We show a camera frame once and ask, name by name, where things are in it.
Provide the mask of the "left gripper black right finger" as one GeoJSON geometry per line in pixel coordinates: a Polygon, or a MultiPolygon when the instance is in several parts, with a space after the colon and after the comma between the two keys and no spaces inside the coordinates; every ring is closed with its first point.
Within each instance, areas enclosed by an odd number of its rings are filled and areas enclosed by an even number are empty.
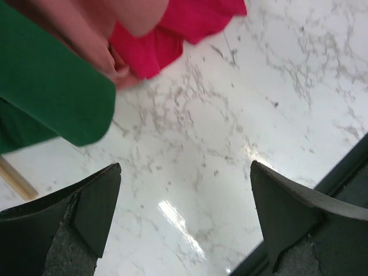
{"type": "Polygon", "coordinates": [[[274,275],[367,275],[367,209],[251,164],[251,187],[274,275]]]}

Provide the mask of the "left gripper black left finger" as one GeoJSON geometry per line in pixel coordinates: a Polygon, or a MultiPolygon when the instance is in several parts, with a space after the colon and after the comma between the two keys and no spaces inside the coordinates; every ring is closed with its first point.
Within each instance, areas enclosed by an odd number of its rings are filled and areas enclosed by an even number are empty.
{"type": "Polygon", "coordinates": [[[1,275],[94,275],[121,184],[111,164],[71,186],[1,212],[1,275]]]}

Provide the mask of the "magenta t shirt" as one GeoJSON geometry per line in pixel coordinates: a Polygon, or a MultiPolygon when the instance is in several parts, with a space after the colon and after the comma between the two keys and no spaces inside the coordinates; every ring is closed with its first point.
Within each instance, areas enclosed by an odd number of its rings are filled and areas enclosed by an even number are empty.
{"type": "Polygon", "coordinates": [[[196,45],[222,32],[231,19],[247,15],[243,0],[170,1],[161,21],[143,37],[116,23],[110,45],[139,79],[151,79],[176,61],[183,44],[196,45]]]}

